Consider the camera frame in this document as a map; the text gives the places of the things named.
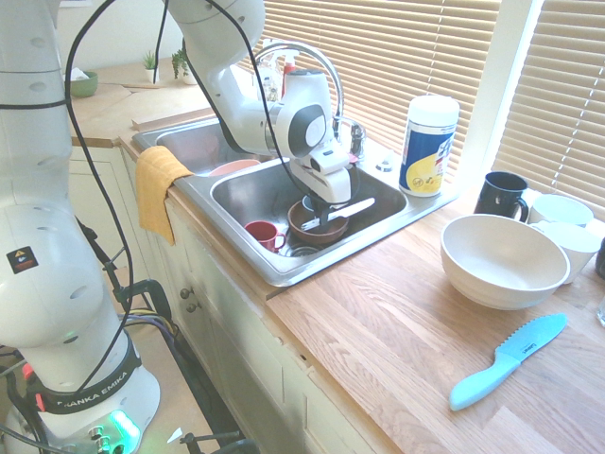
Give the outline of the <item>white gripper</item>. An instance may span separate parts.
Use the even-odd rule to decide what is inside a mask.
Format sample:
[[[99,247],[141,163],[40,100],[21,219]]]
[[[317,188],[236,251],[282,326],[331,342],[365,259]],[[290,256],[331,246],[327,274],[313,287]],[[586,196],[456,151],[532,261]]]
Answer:
[[[298,180],[311,190],[305,196],[305,209],[308,211],[317,211],[319,209],[317,195],[331,204],[345,203],[352,196],[351,178],[346,168],[323,175],[317,170],[302,166],[299,162],[291,162],[290,170]],[[322,203],[320,205],[320,233],[327,233],[330,229],[328,216],[332,211],[332,206],[329,203]]]

